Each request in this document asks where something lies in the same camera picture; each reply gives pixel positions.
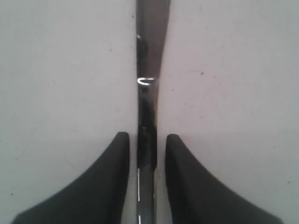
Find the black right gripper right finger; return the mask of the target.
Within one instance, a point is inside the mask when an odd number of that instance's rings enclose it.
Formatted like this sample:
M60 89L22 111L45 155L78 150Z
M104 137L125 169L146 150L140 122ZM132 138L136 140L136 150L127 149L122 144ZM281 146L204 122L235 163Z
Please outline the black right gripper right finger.
M280 224L214 177L182 139L166 139L165 178L174 224Z

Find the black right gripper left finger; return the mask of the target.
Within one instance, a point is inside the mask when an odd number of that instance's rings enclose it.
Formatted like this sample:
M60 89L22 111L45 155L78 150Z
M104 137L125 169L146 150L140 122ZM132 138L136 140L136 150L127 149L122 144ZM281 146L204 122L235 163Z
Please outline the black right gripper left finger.
M14 224L119 224L130 166L127 132L119 132L103 154L76 180L20 213Z

